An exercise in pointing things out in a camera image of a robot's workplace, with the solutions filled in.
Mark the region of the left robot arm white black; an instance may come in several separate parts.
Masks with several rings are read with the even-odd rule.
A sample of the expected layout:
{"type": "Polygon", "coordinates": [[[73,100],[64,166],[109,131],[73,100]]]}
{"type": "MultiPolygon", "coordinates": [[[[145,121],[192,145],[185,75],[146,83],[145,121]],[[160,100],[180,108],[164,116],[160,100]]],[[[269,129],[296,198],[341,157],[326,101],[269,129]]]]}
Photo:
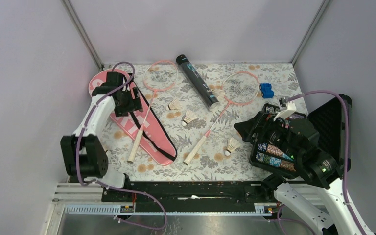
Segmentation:
{"type": "Polygon", "coordinates": [[[99,138],[109,117],[127,117],[142,110],[137,88],[130,87],[131,76],[109,71],[105,81],[91,82],[91,104],[85,117],[73,134],[60,140],[66,172],[83,186],[108,173],[108,156],[99,138]]]}

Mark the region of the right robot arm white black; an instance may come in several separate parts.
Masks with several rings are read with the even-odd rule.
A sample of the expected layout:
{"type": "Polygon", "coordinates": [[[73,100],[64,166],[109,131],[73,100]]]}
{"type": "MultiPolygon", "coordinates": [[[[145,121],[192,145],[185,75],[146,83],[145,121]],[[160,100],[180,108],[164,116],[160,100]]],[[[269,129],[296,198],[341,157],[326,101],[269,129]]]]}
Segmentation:
{"type": "Polygon", "coordinates": [[[319,132],[308,119],[287,121],[279,115],[258,112],[234,128],[244,142],[253,146],[250,164],[271,173],[263,181],[263,199],[281,201],[317,235],[372,234],[344,186],[347,166],[318,146],[319,132]],[[328,217],[293,192],[286,180],[297,177],[316,189],[328,217]]]}

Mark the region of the black shuttlecock tube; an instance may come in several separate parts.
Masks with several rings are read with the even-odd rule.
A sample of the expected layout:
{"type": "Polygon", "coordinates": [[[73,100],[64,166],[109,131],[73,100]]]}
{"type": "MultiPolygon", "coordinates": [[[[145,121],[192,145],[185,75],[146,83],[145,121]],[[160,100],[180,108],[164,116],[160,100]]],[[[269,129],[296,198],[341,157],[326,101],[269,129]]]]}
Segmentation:
{"type": "Polygon", "coordinates": [[[176,63],[183,72],[184,76],[195,88],[207,109],[209,111],[213,111],[215,108],[217,108],[219,106],[219,101],[216,95],[211,91],[189,59],[184,54],[181,54],[176,57],[176,63]]]}

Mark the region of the white shuttlecock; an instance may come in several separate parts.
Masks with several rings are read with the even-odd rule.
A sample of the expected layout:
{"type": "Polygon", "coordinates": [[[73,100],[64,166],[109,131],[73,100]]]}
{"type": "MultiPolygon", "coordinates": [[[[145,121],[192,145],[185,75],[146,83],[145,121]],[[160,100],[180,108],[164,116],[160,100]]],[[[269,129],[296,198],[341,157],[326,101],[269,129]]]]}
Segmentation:
{"type": "Polygon", "coordinates": [[[182,124],[182,126],[187,126],[189,123],[196,120],[197,118],[198,118],[198,116],[196,115],[196,113],[194,111],[187,110],[181,124],[182,124]]]}
{"type": "Polygon", "coordinates": [[[171,111],[171,110],[180,110],[182,108],[182,105],[179,101],[178,98],[173,99],[167,106],[166,110],[171,111]]]}
{"type": "Polygon", "coordinates": [[[227,146],[224,150],[224,155],[225,156],[230,156],[232,152],[234,152],[235,150],[237,150],[239,147],[241,147],[241,142],[238,141],[237,139],[231,137],[230,139],[228,139],[227,141],[227,146]]]}

